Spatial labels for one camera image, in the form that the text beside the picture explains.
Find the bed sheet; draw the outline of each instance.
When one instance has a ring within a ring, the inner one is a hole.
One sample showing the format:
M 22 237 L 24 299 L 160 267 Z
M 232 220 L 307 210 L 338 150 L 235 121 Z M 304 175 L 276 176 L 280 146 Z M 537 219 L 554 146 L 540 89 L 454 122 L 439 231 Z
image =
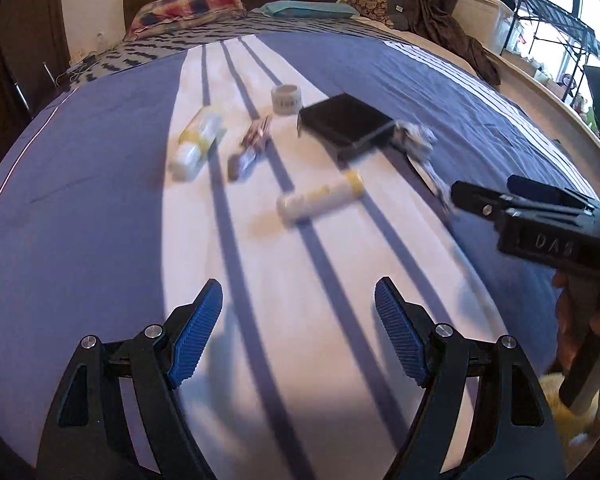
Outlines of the bed sheet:
M 218 478 L 385 473 L 422 392 L 374 312 L 383 276 L 467 337 L 512 333 L 536 369 L 555 355 L 550 273 L 499 255 L 491 228 L 468 215 L 450 234 L 397 153 L 352 164 L 366 182 L 360 202 L 288 229 L 275 213 L 280 194 L 320 186 L 342 166 L 298 138 L 295 117 L 275 117 L 266 158 L 229 184 L 226 160 L 280 82 L 299 85 L 306 105 L 348 91 L 426 124 L 440 139 L 434 168 L 450 183 L 502 187 L 519 173 L 589 189 L 516 108 L 399 42 L 268 32 L 80 86 L 0 166 L 0 434 L 26 460 L 82 336 L 133 336 L 209 277 L 224 308 L 180 402 Z M 166 161 L 204 104 L 222 110 L 228 133 L 195 180 L 174 182 Z M 124 386 L 136 450 L 151 465 Z M 449 465 L 470 425 L 465 397 Z

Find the ribbed blue pad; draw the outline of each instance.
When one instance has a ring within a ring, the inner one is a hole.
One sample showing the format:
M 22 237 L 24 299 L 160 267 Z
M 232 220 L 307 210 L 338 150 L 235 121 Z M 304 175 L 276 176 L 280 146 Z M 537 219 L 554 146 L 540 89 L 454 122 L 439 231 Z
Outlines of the ribbed blue pad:
M 213 286 L 173 345 L 173 359 L 168 373 L 172 388 L 177 388 L 184 379 L 193 375 L 221 309 L 222 288 Z
M 404 373 L 424 386 L 429 377 L 425 362 L 424 343 L 404 313 L 402 306 L 383 283 L 376 285 L 376 309 Z

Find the silver bolt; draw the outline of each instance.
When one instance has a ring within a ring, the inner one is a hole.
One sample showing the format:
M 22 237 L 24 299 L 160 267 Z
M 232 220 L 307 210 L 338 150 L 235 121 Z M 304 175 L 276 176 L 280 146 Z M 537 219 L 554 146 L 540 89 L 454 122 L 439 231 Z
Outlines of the silver bolt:
M 512 348 L 518 346 L 518 342 L 515 339 L 513 339 L 510 335 L 506 335 L 502 338 L 502 346 L 511 350 Z
M 436 333 L 440 337 L 451 337 L 454 333 L 454 329 L 451 328 L 449 325 L 442 324 L 436 327 Z
M 160 325 L 149 325 L 147 328 L 144 329 L 144 335 L 147 336 L 149 339 L 155 339 L 157 337 L 160 337 L 161 334 L 162 327 Z
M 80 345 L 87 350 L 93 348 L 96 346 L 96 337 L 94 335 L 85 336 L 82 338 L 82 341 L 80 341 Z

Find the crumpled cloth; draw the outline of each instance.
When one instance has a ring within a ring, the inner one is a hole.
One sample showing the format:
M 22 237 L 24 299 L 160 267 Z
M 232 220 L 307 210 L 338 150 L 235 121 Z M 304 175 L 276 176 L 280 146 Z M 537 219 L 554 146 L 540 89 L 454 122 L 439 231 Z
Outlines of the crumpled cloth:
M 395 122 L 391 144 L 407 156 L 424 183 L 440 200 L 445 211 L 453 214 L 456 209 L 451 200 L 451 188 L 440 178 L 429 161 L 436 142 L 436 136 L 424 126 L 405 121 Z

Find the roll of tape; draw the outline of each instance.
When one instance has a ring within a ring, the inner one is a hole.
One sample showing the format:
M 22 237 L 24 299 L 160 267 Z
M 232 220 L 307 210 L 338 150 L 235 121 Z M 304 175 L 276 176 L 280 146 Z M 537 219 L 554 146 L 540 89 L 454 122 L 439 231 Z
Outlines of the roll of tape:
M 302 108 L 302 93 L 296 85 L 279 85 L 271 91 L 273 111 L 278 115 L 294 115 Z

